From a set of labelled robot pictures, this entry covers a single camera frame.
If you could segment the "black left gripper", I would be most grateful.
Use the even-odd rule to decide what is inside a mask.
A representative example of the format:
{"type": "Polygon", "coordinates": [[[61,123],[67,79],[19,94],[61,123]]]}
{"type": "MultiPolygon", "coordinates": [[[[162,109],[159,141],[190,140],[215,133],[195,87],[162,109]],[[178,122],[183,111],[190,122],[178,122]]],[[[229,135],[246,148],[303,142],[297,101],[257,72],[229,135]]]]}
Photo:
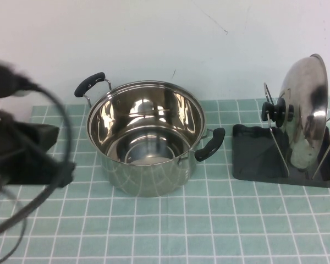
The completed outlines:
{"type": "Polygon", "coordinates": [[[59,127],[0,122],[0,184],[48,185],[60,162],[46,152],[57,142],[59,127]]]}

